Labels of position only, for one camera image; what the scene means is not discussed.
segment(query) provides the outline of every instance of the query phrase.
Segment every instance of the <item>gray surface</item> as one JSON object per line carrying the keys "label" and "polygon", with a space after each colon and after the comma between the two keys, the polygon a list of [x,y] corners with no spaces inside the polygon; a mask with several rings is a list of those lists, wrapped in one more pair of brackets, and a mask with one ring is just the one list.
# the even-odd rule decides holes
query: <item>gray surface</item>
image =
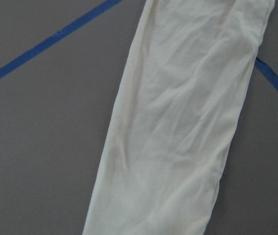
{"label": "gray surface", "polygon": [[[0,67],[101,2],[0,0]],[[0,81],[1,235],[81,234],[143,4],[123,1]],[[278,73],[278,0],[259,56]],[[278,93],[257,71],[206,231],[228,234],[278,235]]]}

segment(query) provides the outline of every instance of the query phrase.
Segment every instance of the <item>garment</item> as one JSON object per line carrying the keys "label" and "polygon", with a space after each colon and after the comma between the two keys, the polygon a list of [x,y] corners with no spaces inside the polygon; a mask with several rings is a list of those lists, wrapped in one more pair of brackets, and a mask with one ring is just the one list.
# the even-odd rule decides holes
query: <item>garment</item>
{"label": "garment", "polygon": [[147,0],[83,235],[202,235],[274,0]]}

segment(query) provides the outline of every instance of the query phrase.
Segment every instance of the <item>blue tape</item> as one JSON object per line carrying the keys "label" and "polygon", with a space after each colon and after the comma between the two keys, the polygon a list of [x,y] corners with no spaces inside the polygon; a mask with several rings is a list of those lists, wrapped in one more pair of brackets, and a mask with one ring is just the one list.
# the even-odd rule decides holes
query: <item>blue tape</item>
{"label": "blue tape", "polygon": [[74,22],[70,23],[63,29],[57,31],[52,36],[48,37],[41,43],[37,44],[32,49],[26,51],[24,54],[20,55],[7,65],[0,68],[0,79],[12,72],[13,70],[17,69],[19,66],[23,65],[27,61],[31,60],[41,52],[48,49],[50,46],[56,44],[58,41],[62,40],[66,36],[73,33],[75,30],[79,29],[81,26],[85,25],[86,23],[90,22],[97,16],[101,15],[105,11],[109,10],[111,7],[115,6],[122,0],[106,0],[104,3],[100,4],[90,12],[86,13],[82,17],[78,18]]}
{"label": "blue tape", "polygon": [[259,58],[256,58],[255,66],[278,91],[278,76],[273,72],[273,70]]}

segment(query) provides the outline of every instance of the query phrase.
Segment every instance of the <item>concrete floor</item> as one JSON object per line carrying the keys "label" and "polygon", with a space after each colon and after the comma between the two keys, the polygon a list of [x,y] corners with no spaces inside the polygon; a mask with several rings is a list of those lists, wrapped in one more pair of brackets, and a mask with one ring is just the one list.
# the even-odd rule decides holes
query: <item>concrete floor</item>
{"label": "concrete floor", "polygon": [[[0,0],[0,67],[102,0]],[[82,233],[144,0],[0,80],[0,234]],[[259,57],[278,74],[278,0]],[[254,71],[206,235],[278,235],[278,92]]]}

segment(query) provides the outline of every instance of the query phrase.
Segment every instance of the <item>cream cloth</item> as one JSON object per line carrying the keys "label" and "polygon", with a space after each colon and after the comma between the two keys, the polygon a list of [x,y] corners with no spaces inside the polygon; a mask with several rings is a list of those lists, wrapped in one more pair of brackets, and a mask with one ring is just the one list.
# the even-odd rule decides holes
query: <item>cream cloth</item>
{"label": "cream cloth", "polygon": [[83,235],[202,235],[274,0],[147,0]]}

